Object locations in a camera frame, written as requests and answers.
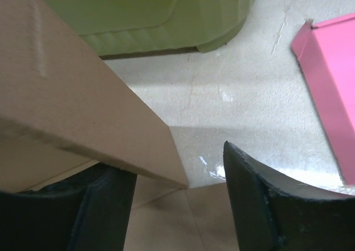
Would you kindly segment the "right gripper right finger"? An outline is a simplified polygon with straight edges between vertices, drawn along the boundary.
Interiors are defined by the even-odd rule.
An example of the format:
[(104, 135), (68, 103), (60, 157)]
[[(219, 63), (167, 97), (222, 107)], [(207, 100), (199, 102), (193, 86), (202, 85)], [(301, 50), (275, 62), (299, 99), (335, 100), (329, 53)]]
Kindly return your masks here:
[(354, 196), (297, 181), (224, 144), (240, 250), (354, 250)]

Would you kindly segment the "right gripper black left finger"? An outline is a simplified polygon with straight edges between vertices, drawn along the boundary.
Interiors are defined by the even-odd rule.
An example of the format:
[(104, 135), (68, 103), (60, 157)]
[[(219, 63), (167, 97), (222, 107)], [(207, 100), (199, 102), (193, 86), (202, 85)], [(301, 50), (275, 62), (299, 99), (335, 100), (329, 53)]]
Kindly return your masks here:
[(38, 191), (1, 192), (1, 250), (123, 250), (136, 179), (98, 163)]

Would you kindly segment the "brown cardboard paper box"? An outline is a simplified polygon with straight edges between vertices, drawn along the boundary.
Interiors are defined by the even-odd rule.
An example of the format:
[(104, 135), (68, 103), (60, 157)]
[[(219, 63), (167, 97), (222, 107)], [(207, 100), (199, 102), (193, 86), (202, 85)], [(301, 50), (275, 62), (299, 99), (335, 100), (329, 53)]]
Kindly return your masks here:
[(1, 0), (1, 192), (137, 175), (123, 250), (238, 250), (225, 184), (188, 188), (169, 127), (43, 0)]

